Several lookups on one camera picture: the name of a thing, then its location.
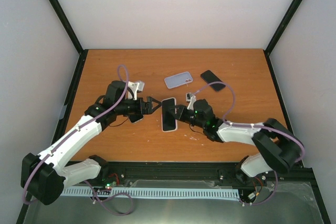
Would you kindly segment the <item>white-edged black phone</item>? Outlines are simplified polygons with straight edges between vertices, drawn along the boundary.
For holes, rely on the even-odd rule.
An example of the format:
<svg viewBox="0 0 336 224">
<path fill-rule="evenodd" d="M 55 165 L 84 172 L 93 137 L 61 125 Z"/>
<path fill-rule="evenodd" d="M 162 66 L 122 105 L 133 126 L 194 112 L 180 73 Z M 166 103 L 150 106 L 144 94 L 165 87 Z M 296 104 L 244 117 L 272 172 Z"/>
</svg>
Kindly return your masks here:
<svg viewBox="0 0 336 224">
<path fill-rule="evenodd" d="M 176 98 L 162 101 L 162 131 L 172 132 L 177 130 L 177 120 L 169 114 L 169 108 L 176 105 Z"/>
</svg>

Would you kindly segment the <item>teal phone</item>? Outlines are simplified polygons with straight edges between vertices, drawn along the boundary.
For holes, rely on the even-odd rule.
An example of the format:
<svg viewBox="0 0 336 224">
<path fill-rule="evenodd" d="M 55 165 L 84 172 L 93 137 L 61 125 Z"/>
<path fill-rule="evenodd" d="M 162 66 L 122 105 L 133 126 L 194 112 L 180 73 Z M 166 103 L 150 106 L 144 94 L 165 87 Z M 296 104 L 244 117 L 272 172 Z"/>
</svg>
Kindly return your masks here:
<svg viewBox="0 0 336 224">
<path fill-rule="evenodd" d="M 131 123 L 137 123 L 141 121 L 143 118 L 144 118 L 143 115 L 136 115 L 136 114 L 129 115 L 129 120 Z"/>
</svg>

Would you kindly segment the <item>lavender phone case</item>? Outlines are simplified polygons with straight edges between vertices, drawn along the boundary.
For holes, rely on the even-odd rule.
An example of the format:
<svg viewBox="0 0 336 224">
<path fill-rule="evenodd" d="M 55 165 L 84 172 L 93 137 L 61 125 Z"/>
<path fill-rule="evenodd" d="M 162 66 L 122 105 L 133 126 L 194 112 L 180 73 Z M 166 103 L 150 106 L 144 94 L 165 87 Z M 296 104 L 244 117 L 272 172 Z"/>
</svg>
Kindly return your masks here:
<svg viewBox="0 0 336 224">
<path fill-rule="evenodd" d="M 186 71 L 164 78 L 165 85 L 168 89 L 177 88 L 193 82 L 193 77 Z"/>
</svg>

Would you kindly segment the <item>dark purple phone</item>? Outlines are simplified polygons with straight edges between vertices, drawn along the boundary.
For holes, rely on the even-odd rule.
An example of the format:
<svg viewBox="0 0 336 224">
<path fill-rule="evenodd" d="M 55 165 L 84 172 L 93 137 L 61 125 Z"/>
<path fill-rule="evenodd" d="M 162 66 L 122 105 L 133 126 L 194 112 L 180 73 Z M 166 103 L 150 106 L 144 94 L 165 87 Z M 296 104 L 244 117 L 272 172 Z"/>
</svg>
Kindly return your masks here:
<svg viewBox="0 0 336 224">
<path fill-rule="evenodd" d="M 207 84 L 213 82 L 214 84 L 211 84 L 211 88 L 216 92 L 219 92 L 226 87 L 225 84 L 222 84 L 222 80 L 211 70 L 206 70 L 202 72 L 200 76 Z"/>
</svg>

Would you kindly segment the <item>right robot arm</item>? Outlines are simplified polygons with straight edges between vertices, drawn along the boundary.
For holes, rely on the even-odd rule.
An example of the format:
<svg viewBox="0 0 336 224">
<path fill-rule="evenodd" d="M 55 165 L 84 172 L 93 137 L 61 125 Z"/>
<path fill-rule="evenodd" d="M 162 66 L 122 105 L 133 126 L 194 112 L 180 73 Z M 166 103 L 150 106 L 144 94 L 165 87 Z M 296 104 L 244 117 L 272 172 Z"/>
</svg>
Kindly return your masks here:
<svg viewBox="0 0 336 224">
<path fill-rule="evenodd" d="M 230 122 L 216 117 L 204 99 L 187 106 L 169 105 L 166 112 L 180 122 L 201 128 L 213 142 L 255 146 L 258 153 L 244 157 L 235 168 L 235 177 L 241 184 L 269 171 L 286 174 L 305 154 L 302 142 L 273 118 L 256 124 Z"/>
</svg>

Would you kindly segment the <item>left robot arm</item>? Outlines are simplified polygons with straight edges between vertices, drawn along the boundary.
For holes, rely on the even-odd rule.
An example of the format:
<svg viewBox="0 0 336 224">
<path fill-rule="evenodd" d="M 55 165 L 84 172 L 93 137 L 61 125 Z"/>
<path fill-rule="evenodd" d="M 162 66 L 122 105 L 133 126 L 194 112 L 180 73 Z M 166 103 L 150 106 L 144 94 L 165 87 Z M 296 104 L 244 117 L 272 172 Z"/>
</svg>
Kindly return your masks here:
<svg viewBox="0 0 336 224">
<path fill-rule="evenodd" d="M 117 116 L 144 116 L 154 113 L 161 102 L 153 97 L 138 97 L 144 83 L 112 81 L 104 95 L 85 110 L 84 115 L 64 136 L 41 151 L 27 154 L 22 161 L 20 185 L 44 205 L 53 203 L 64 189 L 84 180 L 108 180 L 107 162 L 97 155 L 68 165 L 72 157 L 90 140 L 103 132 Z"/>
</svg>

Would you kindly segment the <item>black aluminium frame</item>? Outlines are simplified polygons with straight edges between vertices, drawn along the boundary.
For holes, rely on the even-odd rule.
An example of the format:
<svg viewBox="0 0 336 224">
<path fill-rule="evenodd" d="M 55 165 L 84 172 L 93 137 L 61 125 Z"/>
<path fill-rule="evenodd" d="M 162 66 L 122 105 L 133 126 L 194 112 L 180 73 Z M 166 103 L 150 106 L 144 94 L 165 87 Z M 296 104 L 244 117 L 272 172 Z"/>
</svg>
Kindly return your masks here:
<svg viewBox="0 0 336 224">
<path fill-rule="evenodd" d="M 290 124 L 290 120 L 289 120 L 288 113 L 287 113 L 287 110 L 286 110 L 286 107 L 285 107 L 285 104 L 284 104 L 283 97 L 281 95 L 281 91 L 280 91 L 280 88 L 279 88 L 279 85 L 278 85 L 278 81 L 277 81 L 277 78 L 276 78 L 275 73 L 274 73 L 274 68 L 273 68 L 271 60 L 270 60 L 270 55 L 271 55 L 271 52 L 273 51 L 273 49 L 275 48 L 277 42 L 281 38 L 281 35 L 284 33 L 285 29 L 287 28 L 288 24 L 290 23 L 290 21 L 291 21 L 292 17 L 294 16 L 295 12 L 299 8 L 302 1 L 303 0 L 292 0 L 290 6 L 288 7 L 285 15 L 282 18 L 279 26 L 277 27 L 274 35 L 272 36 L 266 50 L 264 51 L 266 62 L 267 62 L 268 68 L 269 68 L 269 72 L 271 74 L 272 81 L 273 81 L 273 84 L 274 84 L 274 87 L 275 87 L 275 90 L 276 90 L 276 94 L 277 94 L 278 100 L 280 102 L 281 110 L 282 110 L 282 113 L 285 117 L 286 125 L 289 127 L 289 130 L 292 130 L 292 127 L 291 127 L 291 124 Z M 56 15 L 58 16 L 59 20 L 61 21 L 66 33 L 68 34 L 71 42 L 73 43 L 75 49 L 77 50 L 77 52 L 79 54 L 79 59 L 77 61 L 76 68 L 75 68 L 75 71 L 74 71 L 74 74 L 73 74 L 73 77 L 72 77 L 72 80 L 71 80 L 71 84 L 69 86 L 68 93 L 67 93 L 67 96 L 66 96 L 66 99 L 65 99 L 65 105 L 67 106 L 67 108 L 65 110 L 65 118 L 60 119 L 58 121 L 57 128 L 56 128 L 56 131 L 55 131 L 54 137 L 57 137 L 61 134 L 61 132 L 65 131 L 65 126 L 66 126 L 66 123 L 68 122 L 68 119 L 69 119 L 70 111 L 71 111 L 71 108 L 72 108 L 72 104 L 74 102 L 75 94 L 76 94 L 77 87 L 78 87 L 78 84 L 79 84 L 79 79 L 80 79 L 80 76 L 82 74 L 82 70 L 83 70 L 83 67 L 84 67 L 84 64 L 85 64 L 85 60 L 86 60 L 86 57 L 87 57 L 87 54 L 88 54 L 88 50 L 83 49 L 82 45 L 80 44 L 80 42 L 79 42 L 79 40 L 78 40 L 74 30 L 73 30 L 68 18 L 66 17 L 66 14 L 64 13 L 59 1 L 58 0 L 49 0 L 49 2 L 51 3 Z"/>
</svg>

